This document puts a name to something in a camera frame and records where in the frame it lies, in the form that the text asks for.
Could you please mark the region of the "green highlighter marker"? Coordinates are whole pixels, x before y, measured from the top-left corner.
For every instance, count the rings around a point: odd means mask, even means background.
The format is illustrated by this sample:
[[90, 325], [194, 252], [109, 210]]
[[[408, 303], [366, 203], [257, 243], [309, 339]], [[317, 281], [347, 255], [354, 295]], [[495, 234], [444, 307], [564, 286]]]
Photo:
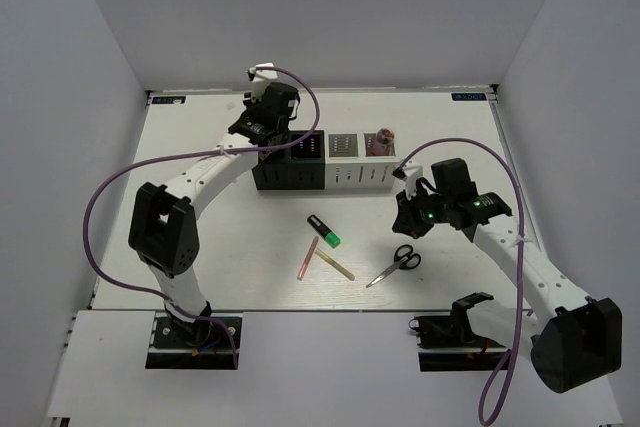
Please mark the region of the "green highlighter marker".
[[331, 248], [337, 248], [340, 245], [341, 239], [319, 217], [312, 214], [307, 218], [307, 223]]

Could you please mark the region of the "pink clear tube case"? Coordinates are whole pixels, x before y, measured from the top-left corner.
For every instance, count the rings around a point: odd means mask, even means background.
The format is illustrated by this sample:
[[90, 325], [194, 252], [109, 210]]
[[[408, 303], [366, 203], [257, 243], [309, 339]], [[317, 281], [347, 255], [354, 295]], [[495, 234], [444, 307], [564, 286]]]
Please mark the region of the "pink clear tube case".
[[390, 156], [395, 134], [389, 128], [381, 128], [372, 138], [370, 152], [372, 156]]

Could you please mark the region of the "yellow pen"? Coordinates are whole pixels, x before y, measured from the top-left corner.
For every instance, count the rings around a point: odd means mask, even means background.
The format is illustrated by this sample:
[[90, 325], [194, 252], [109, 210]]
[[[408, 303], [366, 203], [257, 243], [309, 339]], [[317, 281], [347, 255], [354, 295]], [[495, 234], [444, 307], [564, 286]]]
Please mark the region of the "yellow pen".
[[315, 255], [321, 258], [328, 265], [333, 267], [336, 271], [338, 271], [341, 275], [346, 277], [349, 281], [355, 280], [355, 275], [353, 273], [347, 270], [344, 266], [342, 266], [339, 262], [337, 262], [335, 259], [329, 256], [327, 253], [321, 251], [320, 249], [317, 249], [315, 251]]

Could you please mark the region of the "pink pen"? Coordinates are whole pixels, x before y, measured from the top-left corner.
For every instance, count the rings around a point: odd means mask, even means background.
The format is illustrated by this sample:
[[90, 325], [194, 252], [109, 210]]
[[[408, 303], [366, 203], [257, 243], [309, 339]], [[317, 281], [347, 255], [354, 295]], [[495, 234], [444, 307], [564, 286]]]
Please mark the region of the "pink pen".
[[305, 254], [305, 257], [304, 257], [304, 259], [302, 261], [302, 264], [301, 264], [301, 266], [300, 266], [300, 268], [298, 270], [298, 273], [296, 275], [296, 279], [298, 281], [302, 281], [304, 279], [304, 276], [305, 276], [305, 274], [306, 274], [306, 272], [308, 270], [309, 264], [311, 262], [311, 259], [312, 259], [313, 255], [314, 255], [314, 252], [315, 252], [315, 250], [317, 248], [319, 240], [320, 240], [320, 238], [318, 236], [315, 236], [313, 238], [313, 240], [311, 241], [310, 247], [307, 250], [307, 252]]

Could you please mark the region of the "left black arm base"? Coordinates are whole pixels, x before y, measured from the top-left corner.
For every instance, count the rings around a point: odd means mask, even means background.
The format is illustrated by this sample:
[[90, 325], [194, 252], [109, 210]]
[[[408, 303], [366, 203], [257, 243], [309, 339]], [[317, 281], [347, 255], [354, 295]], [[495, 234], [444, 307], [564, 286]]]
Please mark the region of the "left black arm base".
[[241, 316], [223, 316], [225, 328], [209, 323], [189, 336], [166, 313], [157, 313], [151, 329], [147, 370], [236, 370], [242, 333]]

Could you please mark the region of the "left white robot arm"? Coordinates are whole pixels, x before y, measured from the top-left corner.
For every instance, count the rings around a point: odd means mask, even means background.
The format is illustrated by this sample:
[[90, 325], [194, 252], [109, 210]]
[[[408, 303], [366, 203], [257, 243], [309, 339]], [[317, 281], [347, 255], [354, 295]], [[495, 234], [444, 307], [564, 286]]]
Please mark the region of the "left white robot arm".
[[245, 95], [245, 110], [216, 146], [173, 179], [141, 186], [135, 197], [128, 244], [156, 278], [177, 334], [199, 346], [211, 334], [209, 302], [193, 264], [200, 249], [197, 221], [204, 209], [240, 175], [259, 164], [261, 147], [289, 139], [298, 89], [273, 81], [259, 95]]

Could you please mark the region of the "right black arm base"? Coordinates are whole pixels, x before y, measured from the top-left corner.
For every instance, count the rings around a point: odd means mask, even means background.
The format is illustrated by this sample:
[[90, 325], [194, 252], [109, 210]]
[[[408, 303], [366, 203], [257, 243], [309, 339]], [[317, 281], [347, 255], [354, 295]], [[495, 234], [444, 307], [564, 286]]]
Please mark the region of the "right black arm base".
[[454, 301], [447, 312], [416, 314], [407, 324], [417, 338], [421, 372], [491, 371], [508, 349], [473, 332], [468, 311], [493, 301], [476, 292]]

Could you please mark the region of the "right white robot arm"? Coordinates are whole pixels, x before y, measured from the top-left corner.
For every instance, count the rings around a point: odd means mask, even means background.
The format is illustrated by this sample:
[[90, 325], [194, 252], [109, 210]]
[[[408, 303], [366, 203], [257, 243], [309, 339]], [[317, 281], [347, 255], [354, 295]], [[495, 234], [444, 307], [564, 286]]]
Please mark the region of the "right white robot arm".
[[524, 319], [520, 351], [542, 382], [564, 393], [613, 373], [622, 364], [622, 312], [609, 299], [596, 300], [572, 283], [519, 233], [517, 218], [493, 192], [481, 194], [460, 158], [431, 167], [435, 190], [428, 190], [422, 167], [394, 169], [405, 186], [396, 196], [392, 230], [418, 239], [437, 224], [448, 224], [487, 254], [532, 308]]

